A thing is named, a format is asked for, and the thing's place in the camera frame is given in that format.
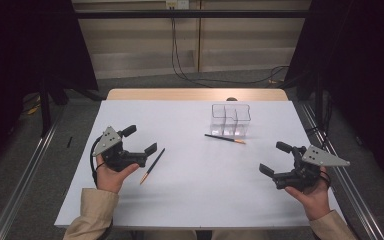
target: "wire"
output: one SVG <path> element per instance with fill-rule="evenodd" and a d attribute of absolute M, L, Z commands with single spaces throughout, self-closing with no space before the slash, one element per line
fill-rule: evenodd
<path fill-rule="evenodd" d="M 327 178 L 325 178 L 323 176 L 319 176 L 319 178 L 326 183 L 327 188 L 329 189 L 330 188 L 330 179 L 327 179 Z"/>
<path fill-rule="evenodd" d="M 95 182 L 95 186 L 98 186 L 98 175 L 97 175 L 97 172 L 96 170 L 98 169 L 98 167 L 94 167 L 94 164 L 93 164 L 93 152 L 95 150 L 95 147 L 96 145 L 99 143 L 99 141 L 101 140 L 102 136 L 98 137 L 95 142 L 92 144 L 92 148 L 90 149 L 90 168 L 92 169 L 92 177 L 93 177 L 93 181 Z"/>
<path fill-rule="evenodd" d="M 196 81 L 207 81 L 207 82 L 223 82 L 223 83 L 233 83 L 233 84 L 254 84 L 254 83 L 259 83 L 259 82 L 264 82 L 268 80 L 272 80 L 272 78 L 277 75 L 279 72 L 283 70 L 283 68 L 289 67 L 289 66 L 277 66 L 271 69 L 270 71 L 270 76 L 255 80 L 255 81 L 249 81 L 249 82 L 241 82 L 241 81 L 230 81 L 230 80 L 223 80 L 223 79 L 208 79 L 208 78 L 196 78 L 196 79 L 191 79 L 186 76 L 186 74 L 183 72 L 182 66 L 180 64 L 179 60 L 179 53 L 178 53 L 178 48 L 177 48 L 177 37 L 176 37 L 176 20 L 174 18 L 171 18 L 171 26 L 172 26 L 172 52 L 171 52 L 171 64 L 174 70 L 174 73 L 176 76 L 178 76 L 181 79 L 184 79 L 186 81 L 189 81 L 191 83 L 201 85 L 204 87 L 212 88 L 209 85 L 203 84 L 203 83 L 198 83 Z M 176 60 L 177 60 L 177 65 L 179 68 L 179 72 L 177 72 L 175 64 L 174 64 L 174 55 L 176 55 Z"/>
<path fill-rule="evenodd" d="M 95 171 L 98 171 L 98 168 L 99 168 L 100 166 L 104 165 L 104 164 L 105 164 L 105 162 L 99 164 L 99 165 L 96 167 Z"/>
<path fill-rule="evenodd" d="M 330 94 L 328 95 L 327 102 L 326 102 L 326 113 L 323 118 L 323 126 L 324 126 L 324 137 L 322 142 L 322 149 L 326 146 L 326 142 L 329 137 L 329 125 L 330 125 L 330 119 L 332 118 L 332 110 L 333 110 L 333 101 Z"/>
<path fill-rule="evenodd" d="M 26 104 L 26 103 L 30 102 L 31 100 L 39 97 L 39 95 L 40 95 L 39 93 L 35 94 L 34 96 L 30 97 L 29 99 L 23 101 L 23 104 Z"/>
<path fill-rule="evenodd" d="M 33 105 L 33 106 L 31 106 L 30 108 L 28 108 L 28 109 L 23 109 L 23 111 L 21 111 L 21 113 L 26 113 L 26 112 L 28 112 L 28 111 L 30 111 L 30 110 L 32 110 L 32 109 L 34 109 L 34 108 L 38 108 L 38 107 L 40 107 L 40 103 L 37 103 L 37 104 L 35 104 L 35 105 Z"/>
<path fill-rule="evenodd" d="M 317 130 L 319 130 L 318 127 L 312 127 L 305 129 L 305 132 L 307 133 L 307 136 L 313 135 Z"/>

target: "human hand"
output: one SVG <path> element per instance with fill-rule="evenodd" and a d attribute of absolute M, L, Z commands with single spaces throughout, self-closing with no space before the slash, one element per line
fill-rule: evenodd
<path fill-rule="evenodd" d="M 96 188 L 118 194 L 126 179 L 131 173 L 139 168 L 138 164 L 131 164 L 121 172 L 116 172 L 107 167 L 101 154 L 96 156 L 96 172 L 97 172 L 97 185 Z"/>
<path fill-rule="evenodd" d="M 326 172 L 326 168 L 320 167 L 320 170 L 322 171 L 320 174 L 326 178 L 327 176 L 323 173 Z M 322 179 L 318 180 L 313 187 L 304 189 L 303 192 L 293 187 L 285 187 L 285 191 L 303 205 L 310 221 L 319 219 L 330 212 L 327 189 L 327 183 Z"/>

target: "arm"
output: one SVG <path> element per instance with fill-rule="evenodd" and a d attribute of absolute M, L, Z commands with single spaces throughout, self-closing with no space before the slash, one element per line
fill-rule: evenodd
<path fill-rule="evenodd" d="M 132 164 L 121 172 L 115 172 L 102 165 L 103 162 L 98 155 L 97 189 L 82 190 L 80 216 L 68 227 L 64 239 L 99 238 L 111 224 L 124 179 L 139 168 L 139 165 Z"/>
<path fill-rule="evenodd" d="M 324 175 L 326 168 L 321 167 L 320 170 Z M 319 180 L 314 187 L 304 192 L 293 187 L 286 187 L 285 190 L 303 205 L 310 226 L 320 239 L 355 239 L 338 213 L 330 210 L 325 181 Z"/>

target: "beige sleeve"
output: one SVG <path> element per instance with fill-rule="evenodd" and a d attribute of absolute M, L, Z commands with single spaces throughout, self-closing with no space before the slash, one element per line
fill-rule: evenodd
<path fill-rule="evenodd" d="M 80 216 L 71 223 L 64 239 L 97 239 L 110 225 L 118 194 L 97 190 L 83 189 Z"/>
<path fill-rule="evenodd" d="M 310 226 L 314 233 L 322 240 L 356 239 L 344 220 L 342 220 L 335 210 L 331 211 L 322 218 L 310 221 Z"/>

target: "white paper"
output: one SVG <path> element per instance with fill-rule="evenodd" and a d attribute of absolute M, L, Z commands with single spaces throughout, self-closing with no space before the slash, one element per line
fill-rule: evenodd
<path fill-rule="evenodd" d="M 124 148 L 143 152 L 154 142 L 147 166 L 129 176 L 120 192 L 114 226 L 130 229 L 283 228 L 308 226 L 301 204 L 259 172 L 293 169 L 293 156 L 276 148 L 310 145 L 292 102 L 238 102 L 250 106 L 246 144 L 205 137 L 210 132 L 209 101 L 103 101 L 55 225 L 67 227 L 80 214 L 82 188 L 94 188 L 89 154 L 107 126 L 130 125 Z M 159 152 L 164 154 L 146 181 L 139 181 Z M 341 215 L 329 191 L 330 206 Z"/>

